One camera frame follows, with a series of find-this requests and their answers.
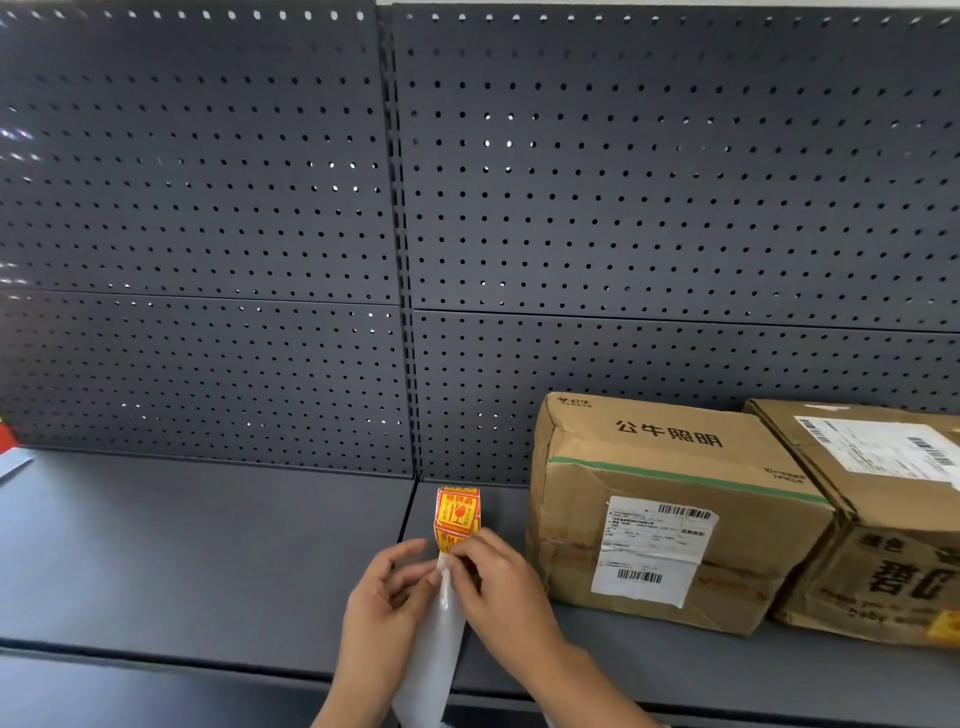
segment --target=dark gray pegboard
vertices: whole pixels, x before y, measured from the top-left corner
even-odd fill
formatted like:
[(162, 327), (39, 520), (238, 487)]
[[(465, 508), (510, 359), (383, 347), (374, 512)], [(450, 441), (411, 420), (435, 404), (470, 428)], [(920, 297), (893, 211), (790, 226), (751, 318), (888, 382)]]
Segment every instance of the dark gray pegboard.
[(950, 12), (393, 13), (415, 307), (960, 327)]
[(956, 411), (960, 335), (414, 313), (422, 476), (528, 482), (544, 395), (732, 409), (750, 397)]
[(28, 292), (0, 342), (27, 445), (412, 472), (397, 306)]
[(0, 286), (399, 303), (373, 2), (0, 20)]

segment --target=green tape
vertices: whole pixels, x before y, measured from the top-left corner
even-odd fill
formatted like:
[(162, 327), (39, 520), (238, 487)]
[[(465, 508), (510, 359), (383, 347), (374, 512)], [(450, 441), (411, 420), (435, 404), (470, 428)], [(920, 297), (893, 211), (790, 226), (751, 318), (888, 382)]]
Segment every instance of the green tape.
[(631, 465), (618, 465), (616, 463), (602, 463), (596, 460), (578, 460), (574, 457), (551, 457), (546, 461), (547, 465), (556, 463), (558, 465), (582, 465), (585, 468), (594, 468), (598, 471), (613, 471), (615, 473), (630, 473), (632, 475), (643, 475), (644, 477), (656, 477), (661, 480), (677, 480), (682, 483), (697, 483), (698, 485), (710, 485), (715, 488), (726, 488), (731, 491), (743, 491), (744, 493), (756, 493), (759, 496), (773, 496), (793, 498), (794, 500), (805, 500), (808, 503), (826, 503), (829, 501), (823, 496), (813, 496), (807, 493), (794, 493), (793, 491), (783, 491), (780, 488), (767, 488), (763, 485), (750, 485), (748, 483), (737, 483), (733, 480), (720, 480), (714, 477), (701, 477), (699, 475), (684, 475), (681, 473), (668, 473), (667, 471), (652, 471), (647, 468), (635, 468)]

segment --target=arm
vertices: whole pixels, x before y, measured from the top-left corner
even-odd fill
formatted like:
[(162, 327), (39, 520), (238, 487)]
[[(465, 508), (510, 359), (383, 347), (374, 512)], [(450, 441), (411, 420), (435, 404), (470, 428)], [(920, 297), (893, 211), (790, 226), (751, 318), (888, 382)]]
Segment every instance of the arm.
[(380, 551), (350, 593), (337, 670), (313, 728), (377, 728), (383, 722), (440, 584), (436, 560), (396, 563), (425, 548), (425, 539), (415, 539)]
[(482, 579), (477, 590), (463, 562), (450, 560), (473, 631), (558, 728), (659, 728), (585, 650), (564, 639), (533, 568), (499, 536), (481, 528), (450, 552), (472, 561)]

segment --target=hand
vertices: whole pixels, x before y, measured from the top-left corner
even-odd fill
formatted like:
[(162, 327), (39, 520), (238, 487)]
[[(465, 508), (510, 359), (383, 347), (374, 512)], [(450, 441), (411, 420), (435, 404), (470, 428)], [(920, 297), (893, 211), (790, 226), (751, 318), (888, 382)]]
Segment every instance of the hand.
[(396, 563), (425, 548), (426, 539), (414, 539), (380, 551), (350, 593), (337, 671), (315, 725), (379, 725), (386, 716), (441, 581), (436, 559)]
[(569, 647), (536, 572), (488, 528), (450, 553), (472, 561), (482, 579), (477, 591), (463, 562), (449, 559), (453, 588), (470, 626), (494, 659), (530, 690), (538, 666), (560, 660)]

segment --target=person's left hand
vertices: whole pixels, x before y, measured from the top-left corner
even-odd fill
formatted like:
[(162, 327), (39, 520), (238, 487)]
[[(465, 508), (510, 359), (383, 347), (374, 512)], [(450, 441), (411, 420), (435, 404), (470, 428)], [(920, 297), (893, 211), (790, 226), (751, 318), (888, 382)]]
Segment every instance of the person's left hand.
[(414, 539), (380, 551), (350, 593), (327, 702), (342, 695), (354, 707), (376, 710), (379, 718), (370, 718), (377, 722), (387, 714), (403, 681), (417, 628), (441, 582), (436, 559), (396, 563), (425, 548), (426, 539)]

